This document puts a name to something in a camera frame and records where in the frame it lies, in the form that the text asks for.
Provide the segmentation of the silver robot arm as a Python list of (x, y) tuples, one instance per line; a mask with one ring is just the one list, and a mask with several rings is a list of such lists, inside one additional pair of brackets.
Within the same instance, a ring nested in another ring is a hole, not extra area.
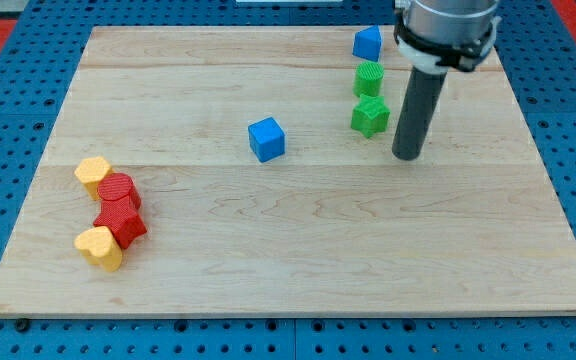
[(397, 48), (429, 75), (472, 72), (496, 41), (498, 6), (498, 0), (395, 0)]

